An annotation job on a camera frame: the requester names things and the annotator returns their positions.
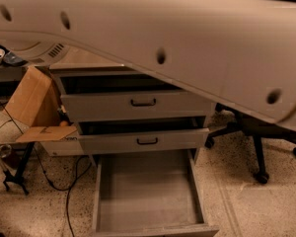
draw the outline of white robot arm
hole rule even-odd
[[[0,0],[0,42],[81,47],[296,130],[296,4]]]

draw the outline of floor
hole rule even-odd
[[[232,119],[232,114],[222,112],[212,118],[210,126]],[[6,120],[9,118],[0,108],[0,125]],[[19,134],[15,125],[7,122],[0,129],[0,143],[13,141]],[[270,179],[267,185],[260,185],[253,178],[258,165],[249,138],[237,132],[215,142],[212,149],[201,149],[196,174],[207,220],[220,227],[216,236],[296,237],[294,146],[282,140],[263,141]],[[74,180],[77,157],[49,157],[38,144],[36,148],[48,177],[57,187],[68,187]],[[71,236],[65,211],[67,192],[56,191],[48,184],[37,155],[33,152],[24,174],[28,196],[12,184],[6,192],[0,169],[0,232],[11,237]],[[88,159],[82,159],[78,172],[88,165]],[[95,181],[96,171],[91,168],[70,194],[69,215],[75,236],[90,234]]]

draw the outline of black stand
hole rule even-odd
[[[2,170],[3,170],[3,173],[6,176],[5,180],[3,181],[3,184],[6,187],[7,192],[10,190],[10,187],[8,186],[7,183],[11,182],[11,183],[15,183],[15,184],[21,186],[24,193],[25,193],[25,195],[29,194],[29,192],[27,191],[27,189],[26,189],[26,187],[24,185],[23,173],[24,173],[24,171],[26,169],[26,166],[27,166],[27,163],[28,163],[29,158],[31,156],[33,147],[34,147],[34,142],[28,143],[26,149],[24,150],[25,152],[24,152],[24,154],[22,156],[22,159],[21,159],[21,162],[20,162],[19,167],[17,169],[17,172],[16,172],[16,174],[14,176],[7,169],[7,167],[5,166],[5,164],[3,163],[3,161],[0,158],[0,166],[1,166]]]

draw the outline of cabinet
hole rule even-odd
[[[81,50],[50,71],[77,126],[77,154],[99,155],[93,236],[218,231],[193,170],[214,103]]]

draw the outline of metal leg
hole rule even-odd
[[[264,155],[263,155],[263,148],[262,148],[262,141],[261,138],[258,136],[253,136],[257,159],[259,163],[259,172],[255,174],[255,178],[259,183],[266,184],[269,178],[268,173],[265,169],[265,162],[264,162]]]

